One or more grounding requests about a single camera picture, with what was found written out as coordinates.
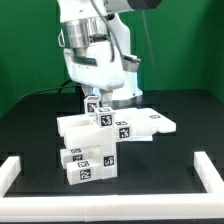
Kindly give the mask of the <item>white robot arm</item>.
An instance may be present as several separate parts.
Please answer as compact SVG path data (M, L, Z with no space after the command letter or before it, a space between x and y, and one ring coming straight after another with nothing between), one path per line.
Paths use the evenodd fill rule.
M152 10L162 0L57 0L59 45L70 78L83 93L98 95L104 105L126 106L143 95L137 70L141 60L131 53L130 30L119 15Z

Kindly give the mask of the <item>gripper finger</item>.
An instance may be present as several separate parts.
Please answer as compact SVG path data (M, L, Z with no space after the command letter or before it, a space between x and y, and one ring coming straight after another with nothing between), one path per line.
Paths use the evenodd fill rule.
M113 92L112 91L105 91L105 90L101 90L101 103L103 107L107 107L111 105L111 100L112 100L112 95Z
M82 84L81 88L85 97L93 96L93 89L91 86Z

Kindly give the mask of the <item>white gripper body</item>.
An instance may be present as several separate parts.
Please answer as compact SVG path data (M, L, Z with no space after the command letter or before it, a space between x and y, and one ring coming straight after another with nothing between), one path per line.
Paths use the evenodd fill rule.
M71 49L64 49L64 58L68 74L73 81L112 91L124 86L125 74L119 51L111 53L108 41L97 42L86 49L86 56L96 60L95 65L76 62Z

